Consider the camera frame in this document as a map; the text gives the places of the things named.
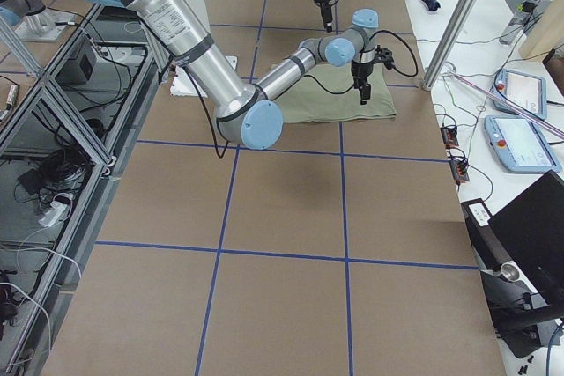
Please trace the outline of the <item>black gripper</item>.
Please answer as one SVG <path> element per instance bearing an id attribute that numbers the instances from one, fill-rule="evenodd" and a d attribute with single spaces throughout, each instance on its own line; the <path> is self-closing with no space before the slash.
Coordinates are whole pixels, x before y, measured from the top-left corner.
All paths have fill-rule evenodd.
<path id="1" fill-rule="evenodd" d="M 366 101 L 371 99 L 371 84 L 368 83 L 368 78 L 371 76 L 373 69 L 373 60 L 366 63 L 351 61 L 353 87 L 359 88 L 361 105 L 366 105 Z"/>
<path id="2" fill-rule="evenodd" d="M 327 33 L 333 31 L 333 15 L 331 9 L 331 2 L 333 0 L 314 0 L 320 7 L 320 12 L 323 20 L 323 27 Z"/>

